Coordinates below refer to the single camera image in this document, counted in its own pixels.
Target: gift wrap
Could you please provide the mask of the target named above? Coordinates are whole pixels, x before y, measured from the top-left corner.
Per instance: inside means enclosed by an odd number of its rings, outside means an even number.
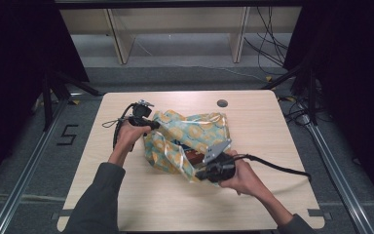
[[[227,117],[223,113],[197,114],[184,117],[173,110],[158,111],[153,120],[158,130],[144,137],[145,158],[154,168],[183,174],[189,181],[199,182],[186,152],[206,154],[207,148],[230,138]]]

